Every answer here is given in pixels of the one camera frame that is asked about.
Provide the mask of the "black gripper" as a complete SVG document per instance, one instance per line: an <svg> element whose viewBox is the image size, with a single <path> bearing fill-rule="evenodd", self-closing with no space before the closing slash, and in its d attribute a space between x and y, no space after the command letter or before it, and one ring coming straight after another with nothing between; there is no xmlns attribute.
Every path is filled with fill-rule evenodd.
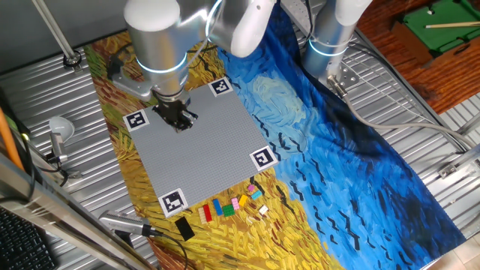
<svg viewBox="0 0 480 270"><path fill-rule="evenodd" d="M181 132L192 128L194 122L198 119L198 115L187 110L191 103L191 99L164 101L159 97L156 98L157 104L152 110L157 113L175 132Z"/></svg>

